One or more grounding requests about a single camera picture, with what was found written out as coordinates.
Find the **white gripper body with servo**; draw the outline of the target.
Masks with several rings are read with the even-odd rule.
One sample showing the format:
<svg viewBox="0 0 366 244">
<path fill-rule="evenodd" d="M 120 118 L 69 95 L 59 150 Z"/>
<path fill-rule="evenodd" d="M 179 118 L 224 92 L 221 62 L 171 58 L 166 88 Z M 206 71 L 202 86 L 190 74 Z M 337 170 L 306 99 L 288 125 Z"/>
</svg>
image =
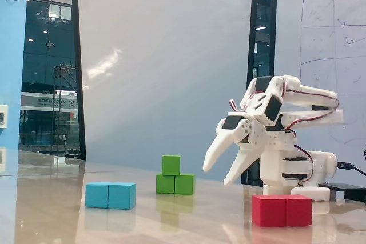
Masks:
<svg viewBox="0 0 366 244">
<path fill-rule="evenodd" d="M 260 123 L 253 115 L 248 113 L 228 113 L 224 119 L 248 119 L 252 123 L 252 129 L 249 135 L 241 142 L 235 143 L 248 143 L 255 148 L 264 147 L 268 140 L 268 133 L 265 126 Z"/>
</svg>

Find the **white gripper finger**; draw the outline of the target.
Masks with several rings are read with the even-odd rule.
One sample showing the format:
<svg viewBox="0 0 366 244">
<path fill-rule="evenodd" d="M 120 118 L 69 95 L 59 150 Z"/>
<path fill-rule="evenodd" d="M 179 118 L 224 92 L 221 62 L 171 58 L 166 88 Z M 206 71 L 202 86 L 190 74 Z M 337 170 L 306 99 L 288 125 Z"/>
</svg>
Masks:
<svg viewBox="0 0 366 244">
<path fill-rule="evenodd" d="M 216 137 L 209 146 L 203 163 L 203 171 L 209 171 L 219 157 L 235 142 L 245 139 L 252 129 L 248 119 L 222 119 L 216 127 Z"/>
<path fill-rule="evenodd" d="M 257 159 L 260 158 L 263 153 L 263 149 L 254 149 L 252 147 L 240 147 L 236 159 L 233 161 L 232 166 L 227 173 L 223 184 L 230 185 L 241 174 L 248 169 Z"/>
</svg>

